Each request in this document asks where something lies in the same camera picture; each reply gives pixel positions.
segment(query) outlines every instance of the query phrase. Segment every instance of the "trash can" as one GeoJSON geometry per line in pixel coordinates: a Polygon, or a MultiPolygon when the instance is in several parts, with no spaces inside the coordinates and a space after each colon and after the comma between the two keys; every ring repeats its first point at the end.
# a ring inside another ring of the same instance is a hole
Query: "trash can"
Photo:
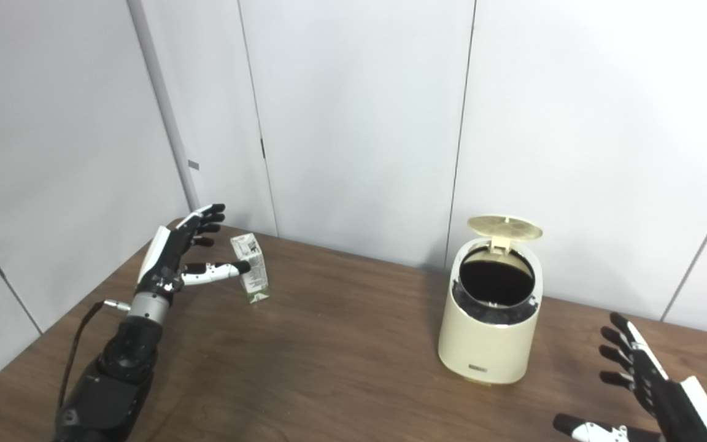
{"type": "Polygon", "coordinates": [[[487,384],[510,384],[528,368],[542,300],[542,269],[523,244],[542,230],[525,219],[468,219],[482,238],[457,252],[446,296],[438,355],[448,369],[487,384]]]}

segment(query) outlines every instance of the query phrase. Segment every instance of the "wooden table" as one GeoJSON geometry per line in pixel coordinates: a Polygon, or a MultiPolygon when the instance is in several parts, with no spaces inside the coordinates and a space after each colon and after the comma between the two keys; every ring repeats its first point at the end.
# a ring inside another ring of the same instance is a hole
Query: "wooden table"
{"type": "MultiPolygon", "coordinates": [[[[189,260],[233,260],[218,246],[189,260]]],[[[436,343],[447,276],[258,236],[272,297],[247,304],[238,280],[177,295],[155,383],[133,442],[567,440],[556,412],[655,428],[598,355],[606,311],[544,300],[530,368],[513,386],[480,386],[444,368],[436,343]]],[[[0,372],[0,442],[50,440],[56,392],[79,318],[129,301],[145,249],[0,372]]],[[[100,352],[121,314],[87,327],[71,376],[100,352]]],[[[707,333],[634,318],[671,376],[707,390],[707,333]]]]}

